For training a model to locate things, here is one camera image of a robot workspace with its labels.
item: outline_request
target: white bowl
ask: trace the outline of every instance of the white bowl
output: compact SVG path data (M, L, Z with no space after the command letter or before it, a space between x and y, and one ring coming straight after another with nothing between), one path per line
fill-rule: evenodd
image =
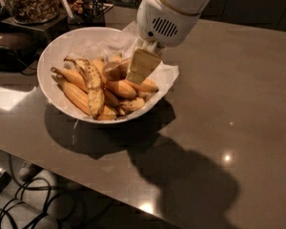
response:
M117 124L142 116L167 93L178 76L178 68L176 66L167 66L161 63L149 76L149 78L158 85L159 91L146 102L141 110L133 112L125 118L99 121L82 113L65 97L60 88L58 88L57 83L51 77L51 67L64 68L63 60L71 53L80 56L89 56L90 59L96 57L100 53L109 53L108 48L100 49L101 46L95 46L100 45L100 43L106 43L107 40L119 38L121 32L122 31L111 28L98 27L78 29L62 34L44 49L38 61L37 77L42 92L51 104L61 112L76 119L97 124ZM125 53L129 53L132 50L125 49L125 46L122 47L123 52Z

